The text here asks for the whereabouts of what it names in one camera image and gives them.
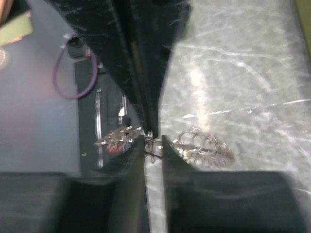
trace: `marble surface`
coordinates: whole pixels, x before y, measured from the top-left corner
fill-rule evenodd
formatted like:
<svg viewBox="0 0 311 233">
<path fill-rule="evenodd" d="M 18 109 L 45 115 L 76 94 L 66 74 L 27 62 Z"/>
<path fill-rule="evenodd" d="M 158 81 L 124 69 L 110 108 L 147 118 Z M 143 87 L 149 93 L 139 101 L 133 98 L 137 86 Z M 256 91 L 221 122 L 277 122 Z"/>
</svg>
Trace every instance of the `marble surface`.
<svg viewBox="0 0 311 233">
<path fill-rule="evenodd" d="M 287 172 L 309 221 L 310 64 L 293 2 L 191 2 L 168 71 L 162 134 L 174 139 L 195 126 L 226 142 L 236 162 L 204 170 Z M 152 233 L 163 233 L 161 162 L 146 167 Z"/>
<path fill-rule="evenodd" d="M 311 219 L 311 79 L 291 0 L 192 0 L 185 38 L 168 70 L 162 134 L 190 126 L 231 147 L 236 162 L 205 170 L 280 170 Z M 0 72 L 0 171 L 79 173 L 77 106 L 52 88 L 52 67 L 68 25 L 42 0 L 29 0 L 34 32 L 4 47 Z M 75 92 L 64 58 L 61 86 Z M 161 162 L 146 161 L 152 233 L 166 232 Z"/>
</svg>

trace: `black cover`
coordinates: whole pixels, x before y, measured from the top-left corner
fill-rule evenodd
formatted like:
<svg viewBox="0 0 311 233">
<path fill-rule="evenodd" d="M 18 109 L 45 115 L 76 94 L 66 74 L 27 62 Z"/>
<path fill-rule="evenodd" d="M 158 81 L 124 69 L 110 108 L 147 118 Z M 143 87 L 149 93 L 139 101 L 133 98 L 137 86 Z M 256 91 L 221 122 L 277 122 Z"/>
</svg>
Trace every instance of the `black cover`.
<svg viewBox="0 0 311 233">
<path fill-rule="evenodd" d="M 75 82 L 78 92 L 81 92 L 89 84 L 92 75 L 92 65 L 89 59 L 74 64 Z M 80 168 L 83 175 L 96 170 L 98 160 L 94 117 L 96 90 L 101 89 L 101 127 L 102 136 L 120 127 L 118 114 L 121 106 L 122 92 L 113 82 L 105 68 L 98 69 L 97 82 L 93 90 L 84 98 L 78 99 L 79 109 L 79 146 L 80 146 Z M 135 110 L 130 103 L 127 103 L 127 114 L 131 119 L 133 127 L 139 127 Z M 103 146 L 104 164 L 112 157 Z"/>
<path fill-rule="evenodd" d="M 148 233 L 144 138 L 94 177 L 0 174 L 0 232 Z"/>
<path fill-rule="evenodd" d="M 185 0 L 46 0 L 93 50 L 158 136 L 158 102 L 172 46 L 189 12 Z"/>
<path fill-rule="evenodd" d="M 195 171 L 162 140 L 170 233 L 307 232 L 283 174 Z"/>
</svg>

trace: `metal coil spring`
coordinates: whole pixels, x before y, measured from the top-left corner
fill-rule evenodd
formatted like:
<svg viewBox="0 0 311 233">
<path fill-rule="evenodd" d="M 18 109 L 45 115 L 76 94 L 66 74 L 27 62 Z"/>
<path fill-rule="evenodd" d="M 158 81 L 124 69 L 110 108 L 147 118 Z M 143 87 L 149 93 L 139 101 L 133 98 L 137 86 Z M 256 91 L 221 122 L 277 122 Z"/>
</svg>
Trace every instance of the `metal coil spring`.
<svg viewBox="0 0 311 233">
<path fill-rule="evenodd" d="M 185 142 L 183 139 L 185 136 L 188 136 L 191 141 Z M 195 139 L 198 137 L 201 140 L 199 146 L 195 144 Z M 183 131 L 173 141 L 173 145 L 180 153 L 180 156 L 189 164 L 228 166 L 234 162 L 234 156 L 224 142 L 198 128 Z"/>
</svg>

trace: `wire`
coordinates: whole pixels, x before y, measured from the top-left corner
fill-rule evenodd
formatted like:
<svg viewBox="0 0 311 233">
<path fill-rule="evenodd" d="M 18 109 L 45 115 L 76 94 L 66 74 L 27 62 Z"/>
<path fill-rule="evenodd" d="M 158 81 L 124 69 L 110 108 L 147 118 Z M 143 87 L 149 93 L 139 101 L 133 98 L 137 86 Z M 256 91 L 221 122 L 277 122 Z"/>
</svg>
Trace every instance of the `wire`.
<svg viewBox="0 0 311 233">
<path fill-rule="evenodd" d="M 156 157 L 158 159 L 162 159 L 161 155 L 153 154 L 153 153 L 150 153 L 150 152 L 147 152 L 147 151 L 145 151 L 145 155 L 151 156 L 151 157 Z"/>
<path fill-rule="evenodd" d="M 53 80 L 53 86 L 54 86 L 54 89 L 58 92 L 58 94 L 65 98 L 65 99 L 68 99 L 68 100 L 75 100 L 75 99 L 79 99 L 83 96 L 85 96 L 86 94 L 88 94 L 90 92 L 90 90 L 92 90 L 92 88 L 94 87 L 95 83 L 96 83 L 96 78 L 97 78 L 97 61 L 96 61 L 96 57 L 95 55 L 92 53 L 91 55 L 91 62 L 92 62 L 92 77 L 91 77 L 91 81 L 90 83 L 88 84 L 88 86 L 82 91 L 80 92 L 79 94 L 77 95 L 74 95 L 74 96 L 70 96 L 70 95 L 67 95 L 65 94 L 63 91 L 60 90 L 58 84 L 57 84 L 57 71 L 58 71 L 58 67 L 59 67 L 59 64 L 62 60 L 62 57 L 65 53 L 65 50 L 66 50 L 66 47 L 67 47 L 67 43 L 73 39 L 74 37 L 76 36 L 75 33 L 72 33 L 69 38 L 65 41 L 65 46 L 61 49 L 59 55 L 58 55 L 58 58 L 56 60 L 56 63 L 55 63 L 55 66 L 54 66 L 54 69 L 53 69 L 53 75 L 52 75 L 52 80 Z"/>
</svg>

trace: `purple cable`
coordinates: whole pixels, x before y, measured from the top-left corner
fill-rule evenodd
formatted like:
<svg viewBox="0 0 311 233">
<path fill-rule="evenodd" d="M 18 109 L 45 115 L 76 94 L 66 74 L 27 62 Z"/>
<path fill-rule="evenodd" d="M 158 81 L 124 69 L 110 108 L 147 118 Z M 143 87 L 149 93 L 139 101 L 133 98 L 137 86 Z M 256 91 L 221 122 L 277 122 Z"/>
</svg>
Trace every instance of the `purple cable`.
<svg viewBox="0 0 311 233">
<path fill-rule="evenodd" d="M 55 63 L 55 66 L 54 66 L 54 69 L 53 69 L 53 86 L 54 86 L 54 89 L 58 92 L 58 94 L 65 98 L 65 99 L 68 99 L 68 100 L 75 100 L 75 99 L 79 99 L 83 96 L 85 96 L 87 93 L 90 92 L 90 90 L 93 88 L 94 84 L 96 83 L 96 78 L 97 78 L 97 61 L 96 61 L 96 57 L 95 55 L 92 53 L 91 54 L 91 62 L 92 62 L 92 69 L 93 69 L 93 72 L 92 72 L 92 78 L 91 78 L 91 81 L 90 83 L 88 84 L 88 86 L 82 91 L 80 92 L 79 94 L 75 95 L 75 96 L 70 96 L 70 95 L 67 95 L 65 94 L 64 92 L 62 92 L 60 89 L 59 89 L 59 86 L 57 84 L 57 70 L 58 70 L 58 67 L 59 67 L 59 64 L 60 64 L 60 61 L 62 60 L 62 57 L 65 53 L 65 50 L 66 50 L 66 46 L 67 46 L 67 43 L 73 39 L 75 36 L 75 33 L 72 33 L 69 37 L 69 39 L 65 42 L 65 46 L 64 48 L 62 48 L 62 50 L 60 51 L 59 55 L 58 55 L 58 58 L 56 60 L 56 63 Z"/>
</svg>

